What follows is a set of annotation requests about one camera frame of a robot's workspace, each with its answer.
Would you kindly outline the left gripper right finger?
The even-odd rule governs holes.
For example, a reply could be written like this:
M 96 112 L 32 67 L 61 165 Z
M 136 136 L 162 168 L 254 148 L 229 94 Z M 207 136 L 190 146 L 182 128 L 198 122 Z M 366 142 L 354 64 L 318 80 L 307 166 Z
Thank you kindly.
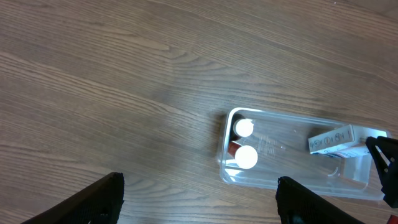
M 277 211 L 282 224 L 352 224 L 360 221 L 294 179 L 278 179 Z

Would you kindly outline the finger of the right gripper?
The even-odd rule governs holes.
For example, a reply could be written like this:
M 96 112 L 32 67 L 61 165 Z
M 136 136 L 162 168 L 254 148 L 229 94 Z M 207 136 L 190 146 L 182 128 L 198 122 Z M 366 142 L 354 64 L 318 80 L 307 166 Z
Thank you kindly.
M 366 146 L 377 169 L 383 200 L 391 208 L 397 208 L 397 140 L 382 136 L 368 137 Z

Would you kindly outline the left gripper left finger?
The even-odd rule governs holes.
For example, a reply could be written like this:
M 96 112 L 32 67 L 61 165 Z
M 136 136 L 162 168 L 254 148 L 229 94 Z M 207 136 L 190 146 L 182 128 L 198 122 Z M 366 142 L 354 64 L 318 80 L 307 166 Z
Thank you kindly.
M 124 176 L 111 172 L 23 224 L 117 224 L 124 203 Z

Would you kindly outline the white blue plaster box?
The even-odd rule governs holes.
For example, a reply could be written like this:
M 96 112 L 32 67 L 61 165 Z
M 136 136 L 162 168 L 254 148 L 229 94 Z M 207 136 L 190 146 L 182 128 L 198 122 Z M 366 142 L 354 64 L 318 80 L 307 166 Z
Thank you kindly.
M 308 139 L 310 154 L 323 154 L 331 157 L 351 158 L 370 154 L 364 140 L 363 128 L 349 124 Z

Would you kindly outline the orange tube white cap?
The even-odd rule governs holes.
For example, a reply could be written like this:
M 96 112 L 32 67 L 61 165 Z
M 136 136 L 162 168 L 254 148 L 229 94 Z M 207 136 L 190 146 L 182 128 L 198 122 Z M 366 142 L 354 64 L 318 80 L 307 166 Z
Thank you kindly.
M 238 167 L 242 169 L 251 169 L 258 161 L 257 151 L 249 145 L 240 145 L 231 141 L 228 144 L 228 153 L 234 158 Z

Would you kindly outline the red Panadol box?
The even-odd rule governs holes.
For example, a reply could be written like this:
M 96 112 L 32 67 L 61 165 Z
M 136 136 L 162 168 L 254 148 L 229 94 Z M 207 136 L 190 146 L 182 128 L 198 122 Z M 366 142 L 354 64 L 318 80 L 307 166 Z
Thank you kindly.
M 391 215 L 387 221 L 387 224 L 398 224 L 398 216 Z

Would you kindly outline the dark bottle white cap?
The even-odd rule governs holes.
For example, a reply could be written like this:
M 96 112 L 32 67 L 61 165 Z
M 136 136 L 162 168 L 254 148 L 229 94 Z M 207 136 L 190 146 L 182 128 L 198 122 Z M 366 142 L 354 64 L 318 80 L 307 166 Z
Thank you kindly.
M 254 131 L 254 121 L 241 114 L 234 114 L 231 120 L 230 141 L 249 137 Z

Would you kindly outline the clear plastic container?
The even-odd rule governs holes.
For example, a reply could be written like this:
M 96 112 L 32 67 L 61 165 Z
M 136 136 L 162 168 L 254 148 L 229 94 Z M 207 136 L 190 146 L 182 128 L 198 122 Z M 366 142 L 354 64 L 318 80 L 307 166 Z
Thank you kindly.
M 254 131 L 234 141 L 252 146 L 258 153 L 257 164 L 242 169 L 228 153 L 231 120 L 241 114 L 254 121 Z M 250 108 L 234 108 L 223 116 L 217 160 L 220 176 L 229 184 L 276 189 L 279 177 L 287 176 L 319 195 L 382 200 L 384 194 L 372 156 L 331 157 L 310 154 L 308 139 L 349 124 L 294 114 Z M 381 128 L 363 128 L 361 140 L 388 137 Z

